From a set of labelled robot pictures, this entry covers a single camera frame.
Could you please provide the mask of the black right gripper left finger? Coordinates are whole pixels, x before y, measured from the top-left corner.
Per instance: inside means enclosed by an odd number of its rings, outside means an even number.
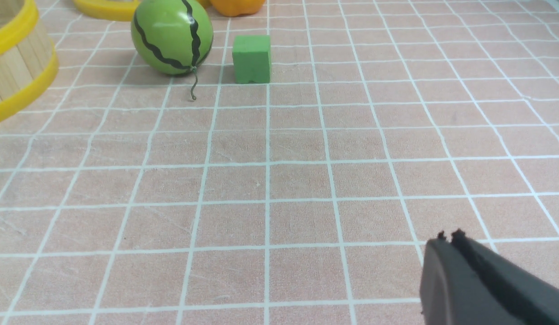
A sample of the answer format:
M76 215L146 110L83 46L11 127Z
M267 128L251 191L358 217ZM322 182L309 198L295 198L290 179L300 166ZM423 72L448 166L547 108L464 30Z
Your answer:
M426 243L420 284L427 325L535 325L539 309L464 231Z

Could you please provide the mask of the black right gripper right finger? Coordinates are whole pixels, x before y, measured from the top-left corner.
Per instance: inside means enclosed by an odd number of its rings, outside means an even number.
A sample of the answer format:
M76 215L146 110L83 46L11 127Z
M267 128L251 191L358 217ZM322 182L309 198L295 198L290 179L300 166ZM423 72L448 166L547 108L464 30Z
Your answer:
M465 232L451 233L459 251L484 287L523 325L559 325L559 288L494 253Z

